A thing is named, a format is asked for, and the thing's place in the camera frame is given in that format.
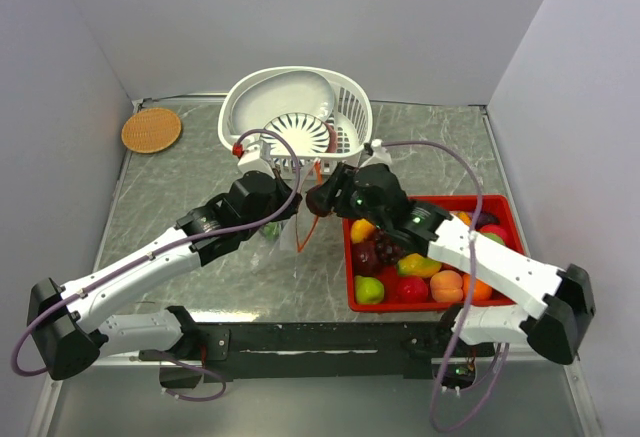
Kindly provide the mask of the purple grape bunch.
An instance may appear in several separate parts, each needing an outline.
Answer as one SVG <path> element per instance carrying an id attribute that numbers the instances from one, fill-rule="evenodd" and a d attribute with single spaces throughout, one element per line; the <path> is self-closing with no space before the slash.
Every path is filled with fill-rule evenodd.
<path id="1" fill-rule="evenodd" d="M 377 258 L 385 266 L 396 265 L 406 255 L 406 251 L 384 232 L 376 231 L 372 240 Z"/>

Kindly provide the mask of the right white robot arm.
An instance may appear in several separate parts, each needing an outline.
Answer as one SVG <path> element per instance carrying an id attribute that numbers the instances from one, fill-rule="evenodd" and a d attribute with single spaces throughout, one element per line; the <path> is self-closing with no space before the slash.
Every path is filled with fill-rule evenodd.
<path id="1" fill-rule="evenodd" d="M 547 360 L 569 365 L 596 314 L 588 272 L 534 260 L 471 230 L 425 197 L 410 197 L 385 164 L 357 169 L 341 164 L 308 191 L 309 210 L 364 218 L 408 253 L 418 253 L 474 274 L 511 300 L 501 307 L 459 311 L 437 332 L 439 347 L 460 355 L 481 343 L 527 343 Z"/>

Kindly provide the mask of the clear zip top bag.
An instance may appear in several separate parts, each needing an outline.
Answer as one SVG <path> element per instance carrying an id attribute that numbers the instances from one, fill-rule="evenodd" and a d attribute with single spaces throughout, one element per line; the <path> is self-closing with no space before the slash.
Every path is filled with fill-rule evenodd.
<path id="1" fill-rule="evenodd" d="M 252 259 L 256 271 L 274 270 L 295 263 L 309 243 L 318 223 L 302 200 L 298 212 L 288 219 L 270 222 L 259 229 L 259 246 Z"/>

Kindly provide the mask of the dark purple mangosteen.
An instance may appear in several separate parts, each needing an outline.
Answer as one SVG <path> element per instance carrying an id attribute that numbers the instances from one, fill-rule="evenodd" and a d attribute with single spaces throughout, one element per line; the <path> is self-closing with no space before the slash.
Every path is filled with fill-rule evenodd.
<path id="1" fill-rule="evenodd" d="M 305 202 L 309 211 L 317 217 L 327 217 L 332 212 L 332 197 L 320 185 L 307 191 Z"/>

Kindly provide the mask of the green pear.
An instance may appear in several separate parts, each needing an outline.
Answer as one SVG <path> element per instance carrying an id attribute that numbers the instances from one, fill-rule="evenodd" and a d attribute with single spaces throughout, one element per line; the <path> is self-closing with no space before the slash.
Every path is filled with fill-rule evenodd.
<path id="1" fill-rule="evenodd" d="M 381 281 L 374 277 L 356 275 L 354 296 L 359 305 L 377 305 L 385 298 L 385 287 Z"/>

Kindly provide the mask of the yellow orange mango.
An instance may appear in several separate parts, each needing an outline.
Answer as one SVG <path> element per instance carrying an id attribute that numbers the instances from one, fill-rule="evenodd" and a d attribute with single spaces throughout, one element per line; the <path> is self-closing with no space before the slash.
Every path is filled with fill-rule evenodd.
<path id="1" fill-rule="evenodd" d="M 369 239 L 376 231 L 376 226 L 366 219 L 356 220 L 350 228 L 350 241 L 359 244 Z"/>

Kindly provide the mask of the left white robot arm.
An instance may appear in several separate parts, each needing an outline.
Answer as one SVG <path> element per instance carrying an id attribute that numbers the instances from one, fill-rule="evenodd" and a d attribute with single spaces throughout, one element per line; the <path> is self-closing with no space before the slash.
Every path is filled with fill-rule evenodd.
<path id="1" fill-rule="evenodd" d="M 43 372 L 65 380 L 101 357 L 132 350 L 190 357 L 199 335 L 187 312 L 118 316 L 117 311 L 154 287 L 236 251 L 263 225 L 295 215 L 300 201 L 295 186 L 279 175 L 249 171 L 227 192 L 188 211 L 121 260 L 65 284 L 50 278 L 36 283 L 26 333 L 42 358 Z"/>

